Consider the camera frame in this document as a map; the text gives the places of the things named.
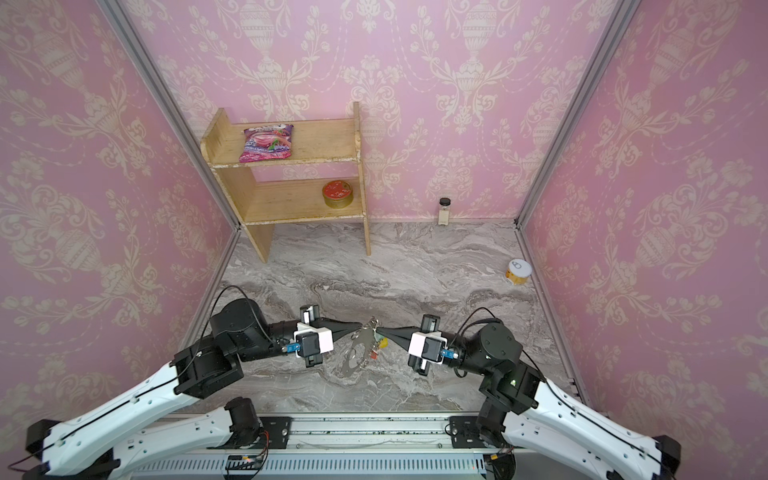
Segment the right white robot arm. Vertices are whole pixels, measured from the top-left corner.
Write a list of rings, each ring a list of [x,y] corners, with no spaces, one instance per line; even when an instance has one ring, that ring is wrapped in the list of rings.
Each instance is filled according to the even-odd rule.
[[[479,375],[485,401],[476,425],[495,446],[521,447],[590,479],[673,479],[681,444],[624,427],[551,383],[501,319],[468,317],[454,334],[426,315],[418,326],[377,327],[425,376],[433,366]]]

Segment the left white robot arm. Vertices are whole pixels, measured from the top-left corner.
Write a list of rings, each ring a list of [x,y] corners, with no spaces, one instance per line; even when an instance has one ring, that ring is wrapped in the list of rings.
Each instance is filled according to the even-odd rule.
[[[70,420],[30,425],[27,457],[36,463],[9,468],[25,479],[124,479],[184,450],[267,444],[268,432],[245,399],[175,426],[155,423],[241,380],[245,362],[294,355],[311,368],[361,327],[323,317],[316,306],[304,308],[297,320],[270,324],[258,303],[241,295],[213,310],[196,342],[133,388]]]

